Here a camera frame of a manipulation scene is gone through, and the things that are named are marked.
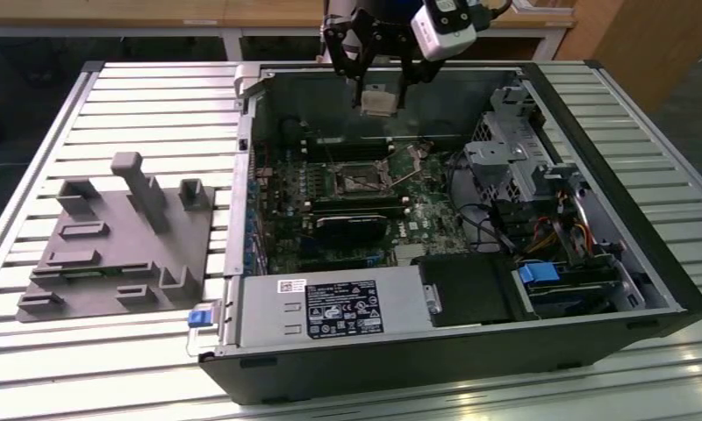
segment aluminum slotted table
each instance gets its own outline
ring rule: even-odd
[[[238,64],[91,63],[80,75],[0,219],[0,419],[702,418],[702,321],[592,367],[271,407],[232,403],[196,366],[187,311],[15,321],[62,212],[62,179],[88,176],[100,190],[124,189],[110,172],[119,151],[143,154],[162,187],[184,178],[216,187],[203,300],[220,298]],[[541,67],[702,290],[702,179],[602,69]],[[560,131],[548,134],[572,160]],[[199,345],[215,339],[202,335]]]

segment power supply label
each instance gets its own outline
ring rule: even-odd
[[[385,332],[375,281],[307,285],[307,335],[339,338]]]

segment blue latch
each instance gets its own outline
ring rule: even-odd
[[[192,310],[187,317],[187,325],[191,328],[214,325],[214,310]]]
[[[554,263],[528,263],[517,272],[524,283],[560,281]]]

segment floor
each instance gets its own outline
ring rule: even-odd
[[[211,39],[1,39],[0,214],[86,60],[223,60],[220,54]],[[702,174],[702,61],[652,118]]]

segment table surface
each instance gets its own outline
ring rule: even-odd
[[[0,0],[0,25],[11,26],[319,27],[322,15],[321,0]],[[493,26],[566,28],[574,18],[510,10]]]
[[[27,169],[27,191],[21,195],[19,187],[16,193],[25,199],[8,206],[8,215],[21,212],[4,219],[5,230],[0,226],[0,420],[702,420],[702,321],[667,338],[639,342],[592,367],[245,407],[187,355],[186,310],[15,321],[16,303],[62,213],[62,180],[91,177],[99,191],[124,189],[110,172],[119,151],[140,152],[143,169],[162,187],[200,178],[218,189],[203,299],[223,296],[239,122],[235,64],[107,63],[100,73],[79,79]],[[675,159],[669,143],[602,83],[608,80],[582,62],[541,68],[702,292],[697,179]],[[560,156],[572,160],[552,120],[546,135]],[[214,330],[200,332],[196,344],[215,344]]]

